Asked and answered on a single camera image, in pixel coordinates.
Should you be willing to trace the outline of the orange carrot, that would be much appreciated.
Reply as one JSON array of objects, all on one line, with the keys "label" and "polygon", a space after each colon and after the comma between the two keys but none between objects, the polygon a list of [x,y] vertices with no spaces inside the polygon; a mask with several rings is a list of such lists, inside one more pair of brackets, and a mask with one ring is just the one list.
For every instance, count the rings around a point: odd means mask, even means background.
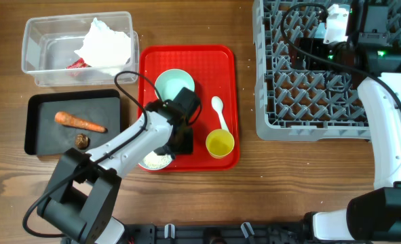
[{"label": "orange carrot", "polygon": [[59,123],[68,127],[75,127],[79,129],[85,129],[90,131],[95,131],[99,133],[104,133],[107,129],[104,126],[98,125],[91,121],[87,121],[85,119],[81,119],[76,117],[70,113],[60,111],[55,114],[54,120],[56,123]]}]

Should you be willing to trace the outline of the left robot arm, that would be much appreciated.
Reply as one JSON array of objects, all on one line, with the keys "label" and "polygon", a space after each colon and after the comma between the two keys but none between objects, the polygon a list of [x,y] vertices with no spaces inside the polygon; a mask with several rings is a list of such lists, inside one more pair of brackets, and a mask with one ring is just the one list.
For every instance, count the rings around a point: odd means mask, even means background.
[{"label": "left robot arm", "polygon": [[174,159],[193,151],[190,119],[199,102],[156,100],[132,126],[112,140],[62,154],[33,211],[75,243],[122,243],[125,225],[112,216],[121,181],[147,155]]}]

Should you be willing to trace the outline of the green bowl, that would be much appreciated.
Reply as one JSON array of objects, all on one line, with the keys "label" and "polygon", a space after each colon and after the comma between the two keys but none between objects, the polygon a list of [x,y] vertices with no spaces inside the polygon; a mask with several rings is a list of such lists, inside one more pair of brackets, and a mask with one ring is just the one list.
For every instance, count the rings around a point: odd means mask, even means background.
[{"label": "green bowl", "polygon": [[157,91],[155,95],[160,95],[162,100],[173,100],[182,88],[195,91],[193,77],[181,69],[169,69],[158,76],[155,81]]}]

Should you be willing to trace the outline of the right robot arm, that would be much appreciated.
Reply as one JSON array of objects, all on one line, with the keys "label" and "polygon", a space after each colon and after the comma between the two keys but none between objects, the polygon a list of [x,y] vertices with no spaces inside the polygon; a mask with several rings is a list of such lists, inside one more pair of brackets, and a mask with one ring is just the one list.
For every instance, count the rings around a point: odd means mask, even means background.
[{"label": "right robot arm", "polygon": [[352,199],[346,209],[310,214],[309,236],[317,241],[401,242],[401,47],[352,41],[317,54],[289,45],[328,68],[353,75],[375,158],[373,191]]}]

